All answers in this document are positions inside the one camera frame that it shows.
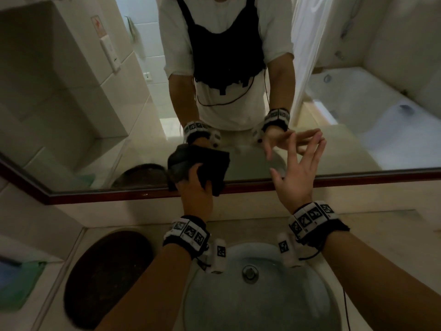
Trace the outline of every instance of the drain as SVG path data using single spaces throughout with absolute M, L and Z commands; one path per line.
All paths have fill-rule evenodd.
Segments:
M 252 285 L 259 279 L 259 271 L 256 267 L 247 265 L 242 269 L 242 278 L 246 283 Z

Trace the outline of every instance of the wristband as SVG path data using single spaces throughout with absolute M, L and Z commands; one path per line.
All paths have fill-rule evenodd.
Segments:
M 207 125 L 201 121 L 187 123 L 184 127 L 184 142 L 191 144 L 200 137 L 210 139 L 211 133 Z
M 267 116 L 265 116 L 262 131 L 265 132 L 267 128 L 271 125 L 281 127 L 283 131 L 287 131 L 289 120 L 290 120 L 290 116 L 289 116 L 289 111 L 287 109 L 279 108 L 279 109 L 270 110 Z
M 338 215 L 324 201 L 307 203 L 288 219 L 296 241 L 322 250 L 328 235 L 333 231 L 349 231 Z
M 172 229 L 164 235 L 162 246 L 178 244 L 190 253 L 191 259 L 200 257 L 207 250 L 210 233 L 199 217 L 183 216 L 173 223 Z

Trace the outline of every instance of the bathtub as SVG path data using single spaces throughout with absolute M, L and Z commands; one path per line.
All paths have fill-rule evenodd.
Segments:
M 384 170 L 441 166 L 441 121 L 361 67 L 313 74 L 306 93 Z

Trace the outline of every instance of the person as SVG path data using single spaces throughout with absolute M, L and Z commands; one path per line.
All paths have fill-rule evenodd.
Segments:
M 184 127 L 203 122 L 218 130 L 244 131 L 265 118 L 268 68 L 271 112 L 291 109 L 295 71 L 291 0 L 162 0 L 159 28 L 170 98 Z M 266 158 L 287 149 L 292 131 L 270 123 L 262 138 Z M 299 133 L 308 139 L 316 130 Z M 200 132 L 192 144 L 210 147 Z
M 271 171 L 279 200 L 291 214 L 312 201 L 313 181 L 326 146 L 326 140 L 320 139 L 317 133 L 298 162 L 296 134 L 292 134 L 286 177 Z M 213 210 L 212 193 L 209 183 L 201 187 L 198 167 L 191 169 L 189 180 L 180 182 L 178 189 L 184 213 L 207 222 Z M 322 254 L 373 330 L 441 330 L 441 296 L 349 231 L 329 233 Z M 182 246 L 165 245 L 96 330 L 172 330 L 191 260 Z

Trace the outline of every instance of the light switch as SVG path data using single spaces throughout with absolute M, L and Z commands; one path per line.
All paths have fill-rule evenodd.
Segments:
M 121 62 L 119 62 L 118 56 L 116 55 L 115 49 L 113 48 L 112 41 L 110 40 L 109 35 L 105 35 L 100 38 L 101 46 L 104 50 L 104 53 L 109 60 L 110 66 L 112 67 L 114 72 L 117 72 L 121 68 Z

